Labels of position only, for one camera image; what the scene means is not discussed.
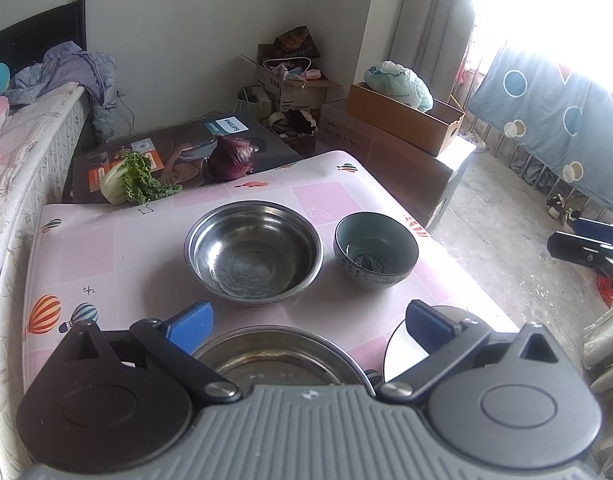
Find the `teal ceramic bowl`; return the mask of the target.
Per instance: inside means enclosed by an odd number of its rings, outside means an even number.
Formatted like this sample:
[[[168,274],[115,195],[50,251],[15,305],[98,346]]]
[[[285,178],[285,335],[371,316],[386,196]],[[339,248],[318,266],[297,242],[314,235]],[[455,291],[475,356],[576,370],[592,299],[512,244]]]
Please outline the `teal ceramic bowl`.
[[[414,235],[379,212],[349,214],[337,224],[334,252],[339,268],[363,288],[380,290],[403,282],[419,258]]]

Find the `dark printed appliance box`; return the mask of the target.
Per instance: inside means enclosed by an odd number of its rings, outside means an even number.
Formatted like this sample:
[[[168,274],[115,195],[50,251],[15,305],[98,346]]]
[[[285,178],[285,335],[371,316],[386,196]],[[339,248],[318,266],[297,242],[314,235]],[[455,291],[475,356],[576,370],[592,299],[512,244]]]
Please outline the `dark printed appliance box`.
[[[251,143],[255,174],[301,159],[252,116],[239,112],[212,113],[192,122],[116,139],[76,156],[70,200],[75,204],[105,203],[99,191],[101,178],[121,162],[121,155],[126,151],[145,155],[151,164],[151,174],[156,178],[177,180],[184,188],[208,182],[211,177],[203,163],[214,151],[221,134],[231,134]]]

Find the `grey-purple clothes pile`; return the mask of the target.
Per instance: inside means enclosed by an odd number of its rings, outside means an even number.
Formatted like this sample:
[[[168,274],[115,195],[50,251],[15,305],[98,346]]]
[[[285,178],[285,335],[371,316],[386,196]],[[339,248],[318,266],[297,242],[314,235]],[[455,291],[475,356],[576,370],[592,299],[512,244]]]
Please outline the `grey-purple clothes pile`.
[[[39,63],[26,66],[12,77],[4,96],[10,105],[29,105],[45,93],[74,82],[92,101],[92,125],[98,144],[114,136],[116,60],[108,53],[81,49],[73,41],[50,48]]]

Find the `blue circle-print blanket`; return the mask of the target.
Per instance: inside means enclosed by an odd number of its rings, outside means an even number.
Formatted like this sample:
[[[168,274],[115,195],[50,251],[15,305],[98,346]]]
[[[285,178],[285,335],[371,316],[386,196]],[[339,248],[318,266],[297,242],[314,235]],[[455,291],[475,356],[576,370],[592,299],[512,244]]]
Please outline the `blue circle-print blanket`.
[[[504,49],[467,110],[613,210],[613,93],[565,66]]]

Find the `black headboard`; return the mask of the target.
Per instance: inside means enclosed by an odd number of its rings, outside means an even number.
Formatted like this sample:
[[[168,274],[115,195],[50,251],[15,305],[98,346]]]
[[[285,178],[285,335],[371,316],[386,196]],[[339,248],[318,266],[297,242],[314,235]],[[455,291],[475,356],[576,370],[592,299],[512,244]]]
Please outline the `black headboard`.
[[[45,52],[72,41],[87,49],[86,0],[56,6],[0,31],[0,63],[15,74],[41,62]]]

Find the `large flat brown carton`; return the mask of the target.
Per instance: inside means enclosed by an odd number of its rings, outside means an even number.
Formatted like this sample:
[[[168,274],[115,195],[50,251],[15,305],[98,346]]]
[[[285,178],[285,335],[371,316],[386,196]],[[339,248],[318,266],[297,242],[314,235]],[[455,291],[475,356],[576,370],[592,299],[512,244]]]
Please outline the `large flat brown carton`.
[[[346,104],[322,107],[320,144],[351,154],[422,226],[434,229],[461,183],[474,145],[457,138],[433,156],[349,115]]]

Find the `deep stainless steel bowl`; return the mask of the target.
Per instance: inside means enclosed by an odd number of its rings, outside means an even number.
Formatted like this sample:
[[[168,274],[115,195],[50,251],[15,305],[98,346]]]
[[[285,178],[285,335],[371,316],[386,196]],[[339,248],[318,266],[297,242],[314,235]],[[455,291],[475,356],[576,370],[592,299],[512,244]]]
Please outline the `deep stainless steel bowl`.
[[[188,231],[187,267],[209,294],[243,306],[301,294],[319,275],[324,247],[297,211],[265,200],[214,208]]]

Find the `grey curtain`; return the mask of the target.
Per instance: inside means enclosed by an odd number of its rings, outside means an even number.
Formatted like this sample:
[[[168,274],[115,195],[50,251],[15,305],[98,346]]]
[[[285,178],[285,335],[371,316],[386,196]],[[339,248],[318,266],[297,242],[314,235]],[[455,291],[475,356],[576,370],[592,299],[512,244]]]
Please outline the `grey curtain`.
[[[474,21],[471,0],[403,0],[390,60],[413,70],[434,98],[447,102]]]

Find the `pink balloon-print tablecloth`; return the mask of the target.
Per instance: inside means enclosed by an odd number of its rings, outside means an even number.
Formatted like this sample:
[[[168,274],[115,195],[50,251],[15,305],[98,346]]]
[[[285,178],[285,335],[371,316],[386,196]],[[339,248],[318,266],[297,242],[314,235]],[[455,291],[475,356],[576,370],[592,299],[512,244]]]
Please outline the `pink balloon-print tablecloth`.
[[[124,330],[140,318],[169,318],[203,299],[185,261],[185,237],[208,211],[242,200],[278,203],[310,220],[325,248],[323,268],[303,294],[279,304],[247,308],[214,300],[216,334],[250,325],[298,327],[334,341],[362,366],[378,368],[414,299],[467,310],[503,333],[515,330],[503,310],[355,158],[333,151],[146,207],[46,206],[26,279],[24,381],[35,378],[81,304],[96,309],[104,330]],[[363,210],[404,224],[421,250],[412,274],[386,290],[353,284],[334,258],[337,223]]]

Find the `green leafy cabbage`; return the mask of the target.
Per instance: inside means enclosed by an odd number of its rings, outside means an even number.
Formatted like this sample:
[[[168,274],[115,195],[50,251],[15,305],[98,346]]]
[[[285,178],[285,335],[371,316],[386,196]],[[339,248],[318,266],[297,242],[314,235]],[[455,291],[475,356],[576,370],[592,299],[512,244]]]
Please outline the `green leafy cabbage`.
[[[151,174],[150,167],[146,155],[136,151],[123,152],[119,164],[101,178],[101,195],[113,206],[124,203],[146,205],[183,190],[180,184],[160,182]]]

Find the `long brown cardboard box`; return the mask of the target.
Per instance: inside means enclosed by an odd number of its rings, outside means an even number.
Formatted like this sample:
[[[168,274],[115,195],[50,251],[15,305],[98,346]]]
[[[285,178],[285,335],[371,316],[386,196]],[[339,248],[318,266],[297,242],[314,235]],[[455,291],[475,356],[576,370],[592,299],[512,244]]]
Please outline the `long brown cardboard box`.
[[[364,82],[350,87],[347,113],[433,156],[438,156],[456,137],[464,117],[463,110],[442,101],[434,102],[428,112],[418,112],[369,89]]]

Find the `purple red cabbage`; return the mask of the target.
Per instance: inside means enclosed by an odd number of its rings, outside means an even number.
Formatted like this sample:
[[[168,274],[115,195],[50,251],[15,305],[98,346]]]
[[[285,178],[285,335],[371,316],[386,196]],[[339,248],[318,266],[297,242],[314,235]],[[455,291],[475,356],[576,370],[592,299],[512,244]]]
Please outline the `purple red cabbage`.
[[[253,169],[254,146],[236,136],[218,136],[209,156],[208,170],[215,181],[233,181],[250,174]]]

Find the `pale green plastic bag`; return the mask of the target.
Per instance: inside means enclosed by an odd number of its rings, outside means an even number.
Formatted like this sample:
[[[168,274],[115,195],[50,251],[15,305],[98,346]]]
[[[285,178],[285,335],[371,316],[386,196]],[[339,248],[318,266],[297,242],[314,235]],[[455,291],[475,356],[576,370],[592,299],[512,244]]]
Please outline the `pale green plastic bag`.
[[[364,82],[372,90],[418,112],[427,113],[433,108],[433,96],[427,84],[401,64],[392,61],[374,64],[365,70]]]

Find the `large shallow steel plate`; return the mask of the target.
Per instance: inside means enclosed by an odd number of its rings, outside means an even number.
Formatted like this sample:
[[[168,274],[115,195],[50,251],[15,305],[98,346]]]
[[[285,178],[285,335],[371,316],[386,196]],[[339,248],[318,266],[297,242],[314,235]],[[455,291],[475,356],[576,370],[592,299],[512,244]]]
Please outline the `large shallow steel plate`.
[[[194,358],[249,392],[255,385],[374,388],[352,356],[330,340],[288,326],[238,328],[203,344]]]

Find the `white mattress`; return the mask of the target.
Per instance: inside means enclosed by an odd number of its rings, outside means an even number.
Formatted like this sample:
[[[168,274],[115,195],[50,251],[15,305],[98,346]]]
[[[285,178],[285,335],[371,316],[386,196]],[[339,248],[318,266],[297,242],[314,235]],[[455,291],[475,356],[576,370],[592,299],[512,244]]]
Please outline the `white mattress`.
[[[45,205],[60,201],[90,113],[83,87],[70,82],[8,117],[0,132],[0,479],[28,461],[15,430],[22,397],[24,286]]]

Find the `open cardboard box with clutter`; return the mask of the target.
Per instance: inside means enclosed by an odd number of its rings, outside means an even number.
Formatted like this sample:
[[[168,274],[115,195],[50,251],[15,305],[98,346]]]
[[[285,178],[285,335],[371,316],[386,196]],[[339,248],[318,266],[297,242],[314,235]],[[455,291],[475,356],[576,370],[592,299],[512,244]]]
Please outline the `open cardboard box with clutter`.
[[[241,57],[256,69],[256,83],[270,97],[274,112],[318,115],[328,93],[339,88],[321,69],[320,50],[304,25],[283,32],[271,44],[259,44],[254,58]]]

